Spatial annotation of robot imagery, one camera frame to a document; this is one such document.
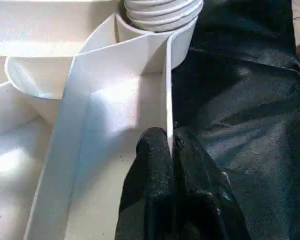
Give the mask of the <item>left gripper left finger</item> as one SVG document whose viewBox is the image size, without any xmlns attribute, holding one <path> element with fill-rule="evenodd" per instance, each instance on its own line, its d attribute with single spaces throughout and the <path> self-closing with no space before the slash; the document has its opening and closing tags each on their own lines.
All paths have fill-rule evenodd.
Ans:
<svg viewBox="0 0 300 240">
<path fill-rule="evenodd" d="M 166 132 L 145 130 L 125 177 L 120 198 L 116 239 L 172 240 L 175 238 L 175 181 Z"/>
</svg>

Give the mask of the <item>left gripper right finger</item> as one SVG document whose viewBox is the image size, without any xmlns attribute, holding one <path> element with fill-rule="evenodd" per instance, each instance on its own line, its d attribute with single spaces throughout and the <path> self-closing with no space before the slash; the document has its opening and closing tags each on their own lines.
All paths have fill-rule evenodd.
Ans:
<svg viewBox="0 0 300 240">
<path fill-rule="evenodd" d="M 174 131 L 176 229 L 180 240 L 246 240 L 244 214 L 229 176 L 187 128 Z"/>
</svg>

